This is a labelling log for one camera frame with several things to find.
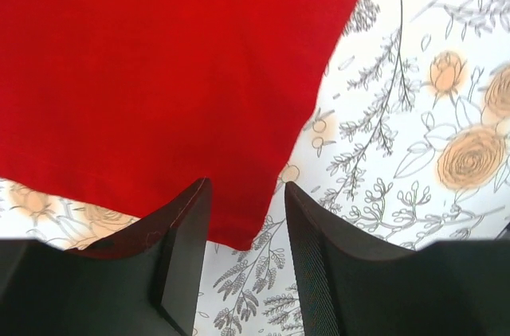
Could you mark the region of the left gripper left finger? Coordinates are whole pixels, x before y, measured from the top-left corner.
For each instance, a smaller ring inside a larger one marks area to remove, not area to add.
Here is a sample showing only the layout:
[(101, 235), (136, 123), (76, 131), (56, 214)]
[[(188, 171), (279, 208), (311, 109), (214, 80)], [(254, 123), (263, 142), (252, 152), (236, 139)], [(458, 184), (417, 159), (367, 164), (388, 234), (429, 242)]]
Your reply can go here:
[(85, 249), (1, 243), (4, 335), (189, 335), (194, 329), (212, 186), (174, 200)]

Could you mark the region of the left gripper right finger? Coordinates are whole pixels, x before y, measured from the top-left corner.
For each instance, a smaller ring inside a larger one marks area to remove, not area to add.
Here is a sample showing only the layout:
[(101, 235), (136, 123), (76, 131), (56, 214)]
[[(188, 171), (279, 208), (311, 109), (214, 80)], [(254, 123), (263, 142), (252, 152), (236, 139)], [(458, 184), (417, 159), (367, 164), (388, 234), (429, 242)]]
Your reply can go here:
[(508, 240), (411, 251), (330, 213), (294, 183), (284, 202), (307, 335), (508, 334)]

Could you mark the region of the red t shirt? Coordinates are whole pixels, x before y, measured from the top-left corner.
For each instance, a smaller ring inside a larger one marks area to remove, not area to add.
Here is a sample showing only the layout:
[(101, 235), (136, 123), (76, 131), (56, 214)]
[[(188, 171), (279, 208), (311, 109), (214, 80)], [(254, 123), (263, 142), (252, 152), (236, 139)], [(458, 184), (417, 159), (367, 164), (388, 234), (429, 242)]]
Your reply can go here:
[(357, 0), (1, 0), (1, 176), (247, 250)]

